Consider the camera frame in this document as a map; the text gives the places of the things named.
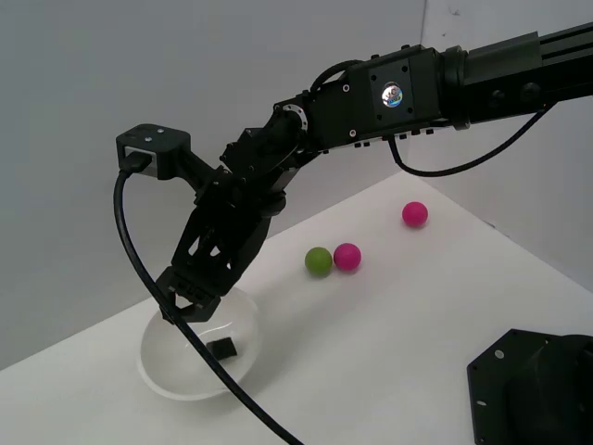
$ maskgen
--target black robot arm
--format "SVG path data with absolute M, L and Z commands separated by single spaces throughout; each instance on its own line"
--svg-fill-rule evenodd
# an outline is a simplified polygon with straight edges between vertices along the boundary
M 192 303 L 180 310 L 186 321 L 206 321 L 259 253 L 271 217 L 285 206 L 285 187 L 320 154 L 542 112 L 593 95 L 592 72 L 593 23 L 470 52 L 417 45 L 343 62 L 310 91 L 275 104 L 263 128 L 245 129 L 217 169 L 191 152 L 188 133 L 138 125 L 117 138 L 120 166 L 144 152 L 152 157 L 144 174 L 180 177 L 196 191 L 196 208 L 157 284 L 171 302 L 182 296 Z

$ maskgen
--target black cable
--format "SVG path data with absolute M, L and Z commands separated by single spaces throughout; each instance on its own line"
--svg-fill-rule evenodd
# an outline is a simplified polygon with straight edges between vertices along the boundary
M 212 356 L 204 343 L 199 339 L 196 333 L 189 327 L 187 322 L 179 314 L 174 304 L 167 300 L 165 295 L 160 291 L 155 281 L 152 279 L 146 267 L 142 264 L 135 247 L 133 246 L 130 234 L 126 226 L 125 217 L 123 214 L 123 186 L 126 180 L 132 175 L 132 172 L 120 171 L 118 180 L 115 183 L 113 191 L 113 210 L 115 213 L 115 221 L 118 226 L 118 233 L 120 234 L 121 243 L 125 248 L 126 254 L 132 263 L 132 266 L 138 276 L 150 291 L 152 296 L 157 301 L 164 314 L 177 326 L 182 334 L 187 338 L 190 344 L 200 354 L 202 359 L 222 381 L 222 383 L 240 400 L 246 408 L 252 412 L 265 426 L 273 431 L 280 439 L 290 445 L 303 445 L 303 443 L 295 438 L 292 434 L 286 431 L 280 424 L 278 424 L 269 414 L 267 414 L 243 389 L 233 380 L 233 378 L 224 370 L 221 364 Z
M 478 165 L 480 165 L 480 164 L 486 162 L 487 160 L 494 158 L 496 155 L 502 153 L 504 150 L 509 148 L 513 143 L 515 143 L 517 141 L 517 139 L 519 139 L 521 136 L 523 136 L 525 133 L 527 133 L 527 131 L 531 127 L 533 127 L 537 121 L 539 121 L 542 117 L 544 117 L 544 115 L 548 111 L 550 111 L 552 109 L 552 107 L 554 107 L 554 105 L 556 105 L 556 104 L 555 103 L 548 104 L 547 106 L 544 107 L 544 109 L 542 109 L 541 111 L 538 111 L 523 127 L 521 127 L 519 129 L 519 131 L 517 133 L 515 133 L 513 136 L 511 136 L 509 139 L 507 139 L 501 145 L 497 146 L 494 150 L 490 151 L 489 153 L 486 153 L 485 155 L 483 155 L 482 157 L 480 157 L 478 159 L 474 159 L 470 162 L 461 164 L 461 165 L 459 165 L 457 167 L 453 167 L 451 169 L 438 170 L 435 172 L 425 172 L 422 170 L 413 169 L 412 167 L 408 167 L 406 164 L 404 164 L 404 161 L 401 159 L 401 156 L 399 155 L 399 151 L 397 150 L 396 138 L 394 136 L 389 136 L 387 138 L 387 142 L 389 143 L 389 148 L 391 149 L 391 153 L 393 155 L 394 161 L 396 162 L 398 167 L 401 170 L 403 170 L 404 172 L 413 174 L 415 176 L 422 176 L 423 178 L 440 178 L 443 176 L 450 176 L 451 174 L 466 172 L 466 171 L 472 169 L 473 167 L 477 167 Z
M 332 67 L 322 72 L 319 76 L 317 76 L 317 79 L 315 79 L 315 81 L 311 85 L 310 91 L 312 93 L 315 93 L 319 89 L 319 87 L 322 86 L 329 78 L 360 62 L 361 60 L 345 60 L 344 62 L 336 63 Z

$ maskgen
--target cable connector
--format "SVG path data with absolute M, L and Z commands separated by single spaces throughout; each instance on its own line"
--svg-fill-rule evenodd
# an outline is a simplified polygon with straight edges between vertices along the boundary
M 152 163 L 152 156 L 148 153 L 133 151 L 120 162 L 120 171 L 128 173 L 140 173 Z

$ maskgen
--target gray wall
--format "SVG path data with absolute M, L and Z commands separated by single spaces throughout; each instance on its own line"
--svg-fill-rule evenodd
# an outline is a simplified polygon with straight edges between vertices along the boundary
M 419 42 L 422 19 L 416 0 L 0 0 L 0 368 L 147 296 L 112 217 L 117 134 L 184 129 L 216 163 L 327 66 Z M 273 232 L 394 171 L 383 146 L 323 157 Z M 129 225 L 154 274 L 192 200 L 180 182 L 131 181 Z
M 429 0 L 423 43 L 466 49 L 593 21 L 591 0 Z M 410 165 L 439 169 L 476 158 L 526 117 L 437 132 L 410 146 Z M 559 104 L 504 154 L 429 181 L 467 210 L 593 291 L 593 100 Z

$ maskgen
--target magenta ball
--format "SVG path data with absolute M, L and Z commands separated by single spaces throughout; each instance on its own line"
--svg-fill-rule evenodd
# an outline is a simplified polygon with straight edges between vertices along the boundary
M 422 227 L 428 219 L 428 209 L 422 202 L 409 202 L 401 212 L 408 227 Z
M 341 271 L 353 271 L 359 267 L 362 254 L 360 249 L 350 243 L 340 244 L 334 252 L 335 266 Z

